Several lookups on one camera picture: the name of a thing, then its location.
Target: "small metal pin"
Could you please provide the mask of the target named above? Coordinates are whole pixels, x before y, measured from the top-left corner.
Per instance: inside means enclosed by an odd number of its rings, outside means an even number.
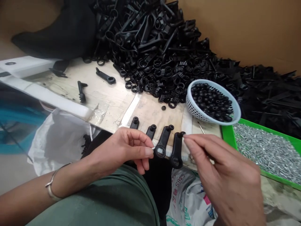
[[[201,127],[201,124],[200,124],[199,122],[198,122],[198,125],[200,126],[200,128],[201,128],[203,134],[205,134],[205,132],[203,131],[203,128]]]

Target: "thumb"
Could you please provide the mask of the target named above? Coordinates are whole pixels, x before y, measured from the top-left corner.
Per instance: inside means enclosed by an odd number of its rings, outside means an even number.
[[[207,158],[207,155],[202,147],[200,147],[194,140],[189,138],[185,138],[184,142],[201,172],[204,172],[212,167],[212,164]]]
[[[129,160],[145,159],[154,156],[153,149],[144,146],[129,147],[127,153]]]

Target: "cardboard wall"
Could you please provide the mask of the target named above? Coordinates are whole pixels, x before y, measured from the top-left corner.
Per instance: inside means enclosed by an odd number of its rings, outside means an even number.
[[[49,26],[61,6],[62,0],[0,0],[0,60],[26,56],[11,43],[12,36]]]
[[[0,60],[24,56],[10,38],[50,25],[62,0],[1,0]],[[219,57],[301,75],[301,0],[179,0]]]
[[[219,57],[301,75],[300,0],[179,0],[179,7]]]

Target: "blue object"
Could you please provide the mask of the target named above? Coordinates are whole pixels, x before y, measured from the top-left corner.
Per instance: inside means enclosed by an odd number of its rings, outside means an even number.
[[[0,100],[0,154],[28,153],[37,129],[43,124],[46,115],[33,108],[15,105]],[[17,140],[21,148],[13,141]]]

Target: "black hook part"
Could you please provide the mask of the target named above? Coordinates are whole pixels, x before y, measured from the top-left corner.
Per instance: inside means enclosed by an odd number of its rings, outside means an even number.
[[[109,83],[110,85],[116,83],[116,79],[114,77],[108,76],[107,74],[100,71],[98,68],[96,68],[96,74],[103,80],[107,81],[107,83]]]
[[[160,140],[155,147],[155,155],[160,159],[163,159],[166,156],[166,146],[168,143],[169,135],[171,131],[174,130],[174,128],[175,127],[173,125],[169,125],[165,126],[163,129]]]
[[[88,84],[82,83],[81,81],[77,81],[77,85],[78,85],[78,91],[79,91],[79,99],[81,100],[81,103],[84,104],[86,102],[86,96],[83,93],[82,89],[84,87],[87,87]]]
[[[139,118],[138,117],[134,117],[130,126],[130,129],[138,129],[139,126]]]
[[[180,169],[183,166],[182,161],[182,137],[185,132],[175,133],[173,139],[172,154],[169,157],[169,162],[174,169]]]
[[[154,138],[156,129],[157,129],[157,126],[155,124],[152,124],[147,129],[146,135],[148,135],[151,140]]]

